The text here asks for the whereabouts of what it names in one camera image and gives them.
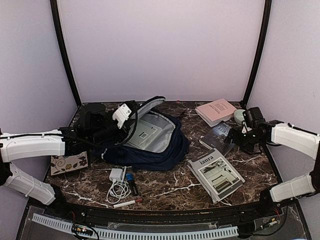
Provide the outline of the grey book with barcode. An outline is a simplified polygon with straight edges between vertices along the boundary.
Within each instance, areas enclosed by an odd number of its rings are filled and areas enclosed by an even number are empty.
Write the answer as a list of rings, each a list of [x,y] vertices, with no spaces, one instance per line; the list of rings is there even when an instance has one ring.
[[[138,120],[136,130],[128,144],[140,150],[162,152],[166,145],[166,141],[162,137],[165,125],[159,117],[141,118]]]

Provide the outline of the navy blue student backpack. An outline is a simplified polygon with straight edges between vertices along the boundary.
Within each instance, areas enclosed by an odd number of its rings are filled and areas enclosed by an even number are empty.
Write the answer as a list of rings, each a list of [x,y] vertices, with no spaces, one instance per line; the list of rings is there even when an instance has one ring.
[[[182,162],[190,142],[177,117],[156,109],[165,100],[163,96],[155,96],[139,105],[137,127],[126,144],[92,154],[114,165],[147,171],[168,171]]]

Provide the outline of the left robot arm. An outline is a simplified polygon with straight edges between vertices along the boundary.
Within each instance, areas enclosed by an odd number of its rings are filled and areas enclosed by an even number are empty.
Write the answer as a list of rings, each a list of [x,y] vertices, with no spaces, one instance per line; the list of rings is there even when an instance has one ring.
[[[124,102],[113,111],[102,103],[90,103],[74,126],[51,131],[0,135],[0,184],[33,198],[60,218],[67,218],[70,206],[60,188],[23,172],[14,160],[43,156],[75,156],[88,150],[124,145],[132,137],[130,118],[137,117],[137,106]]]

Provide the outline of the dark cover book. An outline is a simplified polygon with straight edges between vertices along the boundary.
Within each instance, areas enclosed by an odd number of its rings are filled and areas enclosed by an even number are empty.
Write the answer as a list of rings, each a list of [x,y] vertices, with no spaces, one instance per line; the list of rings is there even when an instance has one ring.
[[[225,142],[230,129],[232,128],[227,122],[221,121],[214,126],[204,137],[199,140],[199,143],[209,150],[217,149],[222,155],[227,155],[235,146],[234,143]]]

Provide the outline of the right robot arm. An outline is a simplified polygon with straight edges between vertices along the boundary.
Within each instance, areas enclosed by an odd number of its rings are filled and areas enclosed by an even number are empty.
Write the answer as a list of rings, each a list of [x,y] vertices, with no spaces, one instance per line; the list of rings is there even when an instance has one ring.
[[[233,127],[225,139],[242,150],[252,153],[255,146],[288,149],[299,157],[314,161],[311,171],[277,183],[260,193],[255,213],[266,217],[275,203],[309,197],[320,193],[320,135],[280,120],[266,120],[259,107],[244,110],[242,127]]]

